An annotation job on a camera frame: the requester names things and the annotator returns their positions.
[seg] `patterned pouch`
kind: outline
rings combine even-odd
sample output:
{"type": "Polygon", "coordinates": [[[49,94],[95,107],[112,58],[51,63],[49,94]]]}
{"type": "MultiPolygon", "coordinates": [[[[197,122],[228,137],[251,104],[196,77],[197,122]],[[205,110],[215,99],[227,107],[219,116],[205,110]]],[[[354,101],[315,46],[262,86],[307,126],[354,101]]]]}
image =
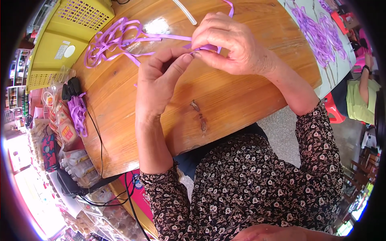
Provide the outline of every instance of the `patterned pouch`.
{"type": "Polygon", "coordinates": [[[43,162],[44,169],[47,172],[53,172],[59,168],[59,162],[56,160],[55,135],[49,135],[47,133],[47,127],[48,125],[46,126],[46,136],[42,140],[43,162]]]}

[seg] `wrist band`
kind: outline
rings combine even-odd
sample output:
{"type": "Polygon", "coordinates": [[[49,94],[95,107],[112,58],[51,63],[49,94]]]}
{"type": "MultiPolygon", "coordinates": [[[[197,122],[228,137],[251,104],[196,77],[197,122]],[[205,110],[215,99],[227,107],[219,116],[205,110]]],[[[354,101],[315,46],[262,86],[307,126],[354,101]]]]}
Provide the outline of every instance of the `wrist band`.
{"type": "Polygon", "coordinates": [[[364,69],[367,69],[369,71],[369,75],[371,74],[371,71],[370,71],[370,68],[367,66],[367,65],[364,65],[363,68],[362,68],[362,72],[363,73],[363,70],[364,69]]]}

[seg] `person in green shirt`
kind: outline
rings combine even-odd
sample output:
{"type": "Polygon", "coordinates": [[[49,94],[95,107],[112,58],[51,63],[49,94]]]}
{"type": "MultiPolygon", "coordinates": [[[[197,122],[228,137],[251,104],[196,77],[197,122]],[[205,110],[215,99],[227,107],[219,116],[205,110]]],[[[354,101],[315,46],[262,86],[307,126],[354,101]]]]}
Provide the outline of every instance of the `person in green shirt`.
{"type": "Polygon", "coordinates": [[[338,111],[350,119],[374,125],[375,100],[381,87],[371,79],[372,56],[365,54],[365,66],[360,80],[352,80],[349,73],[332,91],[338,111]]]}

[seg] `dark pants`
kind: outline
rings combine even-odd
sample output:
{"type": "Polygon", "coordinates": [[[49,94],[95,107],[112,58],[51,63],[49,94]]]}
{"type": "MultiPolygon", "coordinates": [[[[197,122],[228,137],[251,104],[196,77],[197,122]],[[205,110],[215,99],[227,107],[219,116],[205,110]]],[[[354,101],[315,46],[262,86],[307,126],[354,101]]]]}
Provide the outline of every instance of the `dark pants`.
{"type": "Polygon", "coordinates": [[[258,134],[268,141],[267,135],[264,133],[263,129],[261,129],[261,127],[259,127],[257,123],[253,123],[252,125],[238,130],[235,133],[227,135],[226,137],[223,137],[196,149],[190,150],[188,152],[179,154],[178,156],[175,156],[173,158],[178,162],[178,168],[183,171],[185,175],[189,176],[192,180],[194,180],[196,167],[207,153],[219,146],[221,143],[227,142],[228,140],[242,134],[258,134]]]}
{"type": "Polygon", "coordinates": [[[349,72],[342,81],[335,86],[335,88],[331,91],[332,99],[334,99],[335,106],[337,107],[339,113],[342,116],[348,117],[349,114],[347,112],[347,80],[352,79],[352,74],[349,72]]]}

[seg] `yellow plastic basket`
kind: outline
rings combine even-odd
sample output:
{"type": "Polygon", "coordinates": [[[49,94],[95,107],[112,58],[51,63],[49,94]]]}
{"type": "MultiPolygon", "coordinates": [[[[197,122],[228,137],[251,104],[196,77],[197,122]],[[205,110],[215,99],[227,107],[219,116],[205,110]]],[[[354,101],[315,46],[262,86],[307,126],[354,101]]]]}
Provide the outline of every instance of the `yellow plastic basket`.
{"type": "Polygon", "coordinates": [[[43,24],[31,56],[26,92],[58,81],[93,36],[114,18],[111,0],[59,0],[43,24]]]}

